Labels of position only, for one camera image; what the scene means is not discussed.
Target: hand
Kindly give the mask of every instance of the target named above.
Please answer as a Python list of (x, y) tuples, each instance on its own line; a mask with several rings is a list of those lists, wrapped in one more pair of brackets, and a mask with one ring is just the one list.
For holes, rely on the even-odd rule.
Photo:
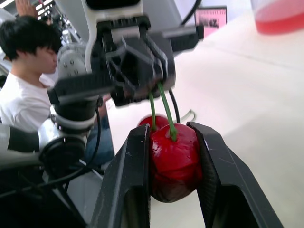
[(16, 9), (20, 17), (31, 16), (38, 18), (36, 7), (30, 3), (30, 0), (16, 0)]
[(103, 96), (104, 103), (111, 99), (111, 94), (107, 94)]

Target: jeans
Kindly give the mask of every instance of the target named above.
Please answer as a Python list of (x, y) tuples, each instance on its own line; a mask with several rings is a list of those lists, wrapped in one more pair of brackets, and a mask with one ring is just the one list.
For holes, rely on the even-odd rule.
[[(88, 143), (85, 150), (84, 162), (89, 162), (94, 154), (98, 135), (97, 124), (91, 130), (88, 137)], [(110, 162), (114, 157), (114, 148), (112, 143), (111, 130), (108, 122), (108, 117), (101, 119), (101, 136), (97, 155), (93, 161), (94, 165), (103, 165)]]

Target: black hair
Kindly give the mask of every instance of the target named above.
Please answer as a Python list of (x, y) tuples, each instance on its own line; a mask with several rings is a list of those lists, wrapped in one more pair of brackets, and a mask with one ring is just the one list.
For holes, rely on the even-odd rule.
[(48, 20), (52, 20), (52, 16), (46, 15), (46, 16), (41, 17), (40, 20), (46, 23)]
[(35, 55), (37, 48), (49, 48), (57, 53), (61, 41), (53, 27), (34, 17), (22, 16), (3, 22), (0, 46), (6, 56), (14, 60), (18, 58), (17, 51)]

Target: screen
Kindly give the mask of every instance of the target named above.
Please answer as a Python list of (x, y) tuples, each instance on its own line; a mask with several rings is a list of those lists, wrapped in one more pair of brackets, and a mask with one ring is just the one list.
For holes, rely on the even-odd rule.
[(204, 37), (227, 24), (227, 7), (200, 7), (195, 11), (195, 24), (204, 26)]
[(86, 0), (88, 7), (93, 10), (108, 10), (133, 6), (139, 3), (140, 0)]

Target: white t-shirt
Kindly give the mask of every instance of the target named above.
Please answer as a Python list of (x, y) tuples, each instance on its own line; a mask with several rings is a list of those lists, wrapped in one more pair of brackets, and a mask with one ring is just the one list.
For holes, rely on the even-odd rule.
[(36, 131), (49, 116), (51, 103), (46, 88), (36, 87), (9, 73), (0, 91), (3, 124), (26, 132)]

